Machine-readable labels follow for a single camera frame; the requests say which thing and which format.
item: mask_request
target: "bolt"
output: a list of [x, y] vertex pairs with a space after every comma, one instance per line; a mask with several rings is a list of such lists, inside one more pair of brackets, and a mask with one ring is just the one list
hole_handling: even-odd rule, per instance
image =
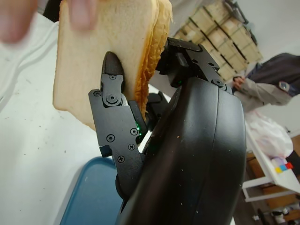
[[128, 145], [128, 149], [131, 150], [131, 151], [134, 150], [135, 149], [135, 145], [134, 144]]
[[119, 157], [118, 157], [118, 162], [119, 162], [119, 163], [123, 163], [124, 161], [125, 161], [124, 156], [119, 156]]
[[131, 133], [132, 135], [137, 135], [137, 129], [132, 128], [132, 129], [130, 130], [130, 133]]
[[119, 100], [119, 98], [117, 96], [114, 96], [114, 95], [109, 95], [109, 96], [106, 97], [106, 100], [108, 101], [108, 103], [114, 104]]
[[106, 140], [107, 140], [108, 142], [113, 142], [113, 141], [114, 141], [114, 136], [113, 136], [113, 135], [108, 135], [108, 136], [106, 137]]
[[94, 91], [94, 96], [96, 96], [96, 97], [99, 97], [101, 95], [101, 93], [100, 93], [100, 91], [99, 90], [97, 90], [97, 91]]
[[222, 88], [224, 86], [223, 82], [218, 79], [213, 79], [211, 82], [217, 85], [219, 88]]

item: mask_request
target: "white bread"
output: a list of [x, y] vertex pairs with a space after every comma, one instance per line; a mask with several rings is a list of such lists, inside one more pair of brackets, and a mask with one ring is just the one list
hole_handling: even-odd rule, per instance
[[67, 110], [95, 129], [88, 93], [100, 88], [107, 51], [119, 57], [125, 72], [128, 100], [145, 113], [148, 81], [166, 42], [172, 7], [169, 0], [99, 1], [97, 24], [91, 32], [71, 29], [68, 3], [60, 7], [58, 56], [53, 105]]

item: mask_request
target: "white tabletop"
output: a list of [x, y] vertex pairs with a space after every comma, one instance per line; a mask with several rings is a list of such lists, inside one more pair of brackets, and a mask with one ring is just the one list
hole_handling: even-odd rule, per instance
[[246, 123], [246, 133], [247, 133], [247, 144], [249, 144], [251, 150], [254, 152], [255, 156], [259, 160], [260, 166], [262, 167], [265, 175], [267, 177], [270, 177], [273, 180], [274, 184], [300, 194], [300, 183], [298, 182], [298, 179], [293, 173], [293, 171], [291, 169], [283, 171], [282, 173], [277, 173], [275, 171], [275, 168], [270, 158], [262, 152], [262, 150], [256, 143], [254, 137], [251, 134], [249, 125], [247, 123]]
[[[51, 25], [36, 15], [31, 35], [14, 54], [38, 41]], [[96, 133], [52, 105], [56, 48], [19, 74], [0, 112], [1, 225], [58, 225], [80, 169], [101, 155]], [[2, 66], [13, 58], [0, 51]]]

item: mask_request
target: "yellow block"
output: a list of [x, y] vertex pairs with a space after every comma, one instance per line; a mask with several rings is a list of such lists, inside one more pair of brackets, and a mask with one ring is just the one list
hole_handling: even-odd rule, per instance
[[280, 167], [275, 167], [275, 171], [276, 171], [277, 173], [282, 173], [282, 170], [281, 170]]

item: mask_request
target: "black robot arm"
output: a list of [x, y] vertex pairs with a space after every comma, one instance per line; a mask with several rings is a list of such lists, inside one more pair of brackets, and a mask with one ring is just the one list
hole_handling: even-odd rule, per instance
[[[117, 225], [230, 223], [245, 170], [245, 123], [241, 103], [222, 82], [218, 69], [202, 46], [168, 39], [157, 70], [178, 89], [161, 111], [142, 154], [136, 151], [131, 155], [128, 149], [129, 143], [139, 140], [136, 136], [132, 139], [131, 129], [144, 126], [140, 113], [128, 106], [125, 114], [130, 124], [117, 126], [124, 121], [124, 116], [118, 115], [124, 113], [121, 108], [126, 104], [112, 106], [120, 108], [112, 117], [105, 105], [95, 111], [99, 101], [104, 100], [99, 96], [98, 102], [91, 100], [98, 90], [90, 93], [98, 142], [105, 146], [101, 152], [112, 154], [118, 170], [117, 189], [124, 199]], [[110, 127], [108, 131], [100, 131], [104, 120], [105, 127]], [[116, 137], [115, 133], [116, 143], [107, 142], [107, 136]], [[129, 163], [124, 167], [124, 162], [118, 161], [120, 156], [137, 166]], [[130, 176], [133, 181], [125, 179]]]

